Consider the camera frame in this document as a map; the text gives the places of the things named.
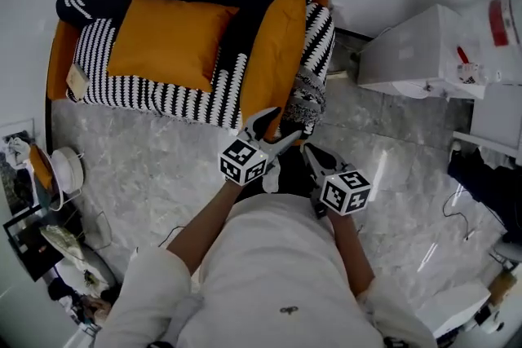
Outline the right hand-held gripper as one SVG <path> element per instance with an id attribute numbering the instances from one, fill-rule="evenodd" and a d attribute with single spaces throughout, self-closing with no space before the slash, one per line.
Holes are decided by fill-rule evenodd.
<path id="1" fill-rule="evenodd" d="M 366 208 L 372 184 L 354 165 L 313 143 L 304 144 L 303 159 L 317 185 L 311 202 L 318 218 L 329 211 L 347 216 Z"/>

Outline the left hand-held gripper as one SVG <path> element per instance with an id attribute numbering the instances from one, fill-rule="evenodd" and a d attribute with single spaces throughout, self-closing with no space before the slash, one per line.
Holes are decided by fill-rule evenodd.
<path id="1" fill-rule="evenodd" d="M 245 186 L 261 178 L 268 165 L 292 146 L 302 135 L 301 130 L 280 137 L 275 142 L 264 142 L 272 121 L 280 114 L 281 107 L 265 108 L 246 121 L 246 129 L 228 144 L 219 154 L 219 171 L 235 184 Z"/>

